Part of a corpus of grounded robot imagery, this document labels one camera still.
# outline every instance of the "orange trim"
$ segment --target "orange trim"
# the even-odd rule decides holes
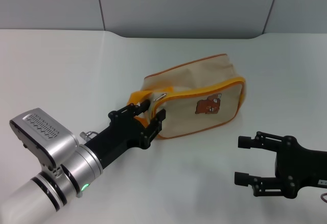
[[[180,92],[175,92],[174,94],[168,94],[165,98],[163,98],[162,100],[160,100],[158,103],[164,103],[170,99],[174,99],[174,98],[180,98],[180,97],[197,97],[199,96],[199,94],[211,94],[213,91],[216,90],[221,90],[224,89],[226,87],[230,87],[231,85],[237,84],[237,83],[245,83],[245,79],[243,77],[236,77],[224,82],[221,82],[219,84],[216,85],[211,85],[211,86],[207,86],[204,88],[197,88],[197,89],[193,89],[193,90],[186,90],[186,91],[180,91]]]
[[[144,79],[146,79],[148,77],[156,76],[158,74],[162,74],[164,72],[170,71],[170,70],[175,69],[175,68],[178,68],[178,67],[183,67],[185,65],[188,65],[188,64],[191,64],[191,63],[194,63],[194,62],[199,62],[199,61],[203,61],[203,60],[206,60],[206,59],[210,59],[210,58],[213,58],[213,57],[219,57],[219,56],[227,56],[227,54],[218,54],[218,55],[214,55],[214,56],[205,57],[205,58],[202,58],[202,59],[199,59],[199,60],[195,60],[195,61],[192,61],[192,62],[187,62],[187,63],[181,64],[181,65],[175,66],[175,67],[171,67],[171,68],[166,69],[164,71],[151,74],[149,76],[146,76]]]
[[[230,122],[231,120],[233,120],[233,119],[236,117],[236,115],[237,115],[237,113],[238,113],[238,111],[239,111],[239,109],[240,109],[240,107],[241,107],[241,104],[242,104],[242,102],[243,102],[243,97],[244,97],[244,82],[241,82],[241,81],[234,82],[234,83],[231,83],[231,84],[229,84],[229,85],[227,85],[227,86],[224,86],[224,87],[222,87],[222,88],[219,88],[219,89],[217,89],[217,90],[212,90],[212,91],[210,91],[210,92],[205,92],[205,93],[202,93],[202,94],[201,94],[201,95],[206,95],[206,94],[211,94],[211,93],[213,93],[213,92],[218,92],[218,91],[220,91],[220,90],[222,90],[222,89],[228,88],[228,87],[233,86],[233,85],[235,85],[235,84],[242,84],[242,89],[241,89],[241,94],[240,94],[239,104],[238,104],[238,107],[237,107],[236,113],[235,113],[235,115],[234,115],[233,118],[231,118],[230,120],[228,120],[228,121],[226,121],[226,122],[224,122],[224,123],[220,123],[219,125],[211,126],[211,127],[209,127],[209,128],[202,129],[202,130],[199,130],[199,131],[194,131],[194,132],[191,132],[191,133],[187,133],[187,134],[183,134],[183,135],[179,135],[179,136],[173,136],[173,137],[163,137],[163,136],[157,135],[158,138],[160,138],[160,139],[173,139],[173,138],[177,138],[177,137],[181,137],[181,136],[192,135],[192,134],[195,134],[195,133],[198,133],[198,132],[202,132],[202,131],[210,130],[210,129],[215,128],[215,127],[218,127],[218,126],[223,126],[223,125],[225,125],[226,123],[228,123],[228,122]],[[159,102],[155,105],[155,107],[154,107],[154,109],[153,109],[153,112],[155,112],[155,111],[157,110],[157,107],[158,107],[161,103],[166,102],[166,101],[168,101],[168,100],[175,99],[175,98],[187,98],[187,97],[197,97],[197,96],[199,96],[199,94],[195,94],[195,95],[181,95],[181,96],[167,97],[167,99],[162,99],[161,101],[159,101]]]
[[[148,98],[149,95],[151,95],[153,92],[174,92],[174,87],[170,86],[162,90],[139,90],[136,92],[133,92],[128,100],[127,104],[138,104],[143,102],[145,99]],[[135,118],[141,122],[141,124],[146,128],[149,123],[146,118],[141,118],[138,116],[135,116]]]

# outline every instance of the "gray wall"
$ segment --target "gray wall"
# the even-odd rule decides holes
[[[272,0],[101,0],[106,30],[128,37],[252,38]]]
[[[2,29],[103,30],[99,0],[0,0]]]
[[[108,30],[125,37],[327,33],[327,0],[0,0],[0,29]]]
[[[327,0],[275,0],[266,33],[327,33]]]

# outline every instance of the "beige pouch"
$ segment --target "beige pouch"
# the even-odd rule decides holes
[[[144,126],[164,108],[159,138],[170,139],[224,125],[236,116],[244,98],[245,79],[227,54],[220,54],[145,77],[128,103],[151,101],[145,118],[137,118]]]

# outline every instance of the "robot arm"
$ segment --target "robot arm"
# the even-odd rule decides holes
[[[130,104],[108,114],[109,126],[84,145],[41,109],[33,109],[10,121],[25,148],[41,164],[41,172],[13,193],[0,207],[2,224],[44,222],[99,177],[103,169],[132,147],[148,149],[162,130],[162,109],[145,128],[135,116],[146,112],[150,101]]]
[[[327,188],[327,152],[302,147],[293,136],[275,136],[257,132],[254,139],[239,137],[239,148],[262,148],[276,152],[275,177],[262,178],[235,172],[235,184],[251,185],[254,196],[296,198],[307,186]]]

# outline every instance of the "ventilation grille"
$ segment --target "ventilation grille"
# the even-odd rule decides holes
[[[36,113],[32,113],[25,118],[25,121],[46,139],[52,139],[58,136],[59,131],[53,128],[48,122],[42,119]]]

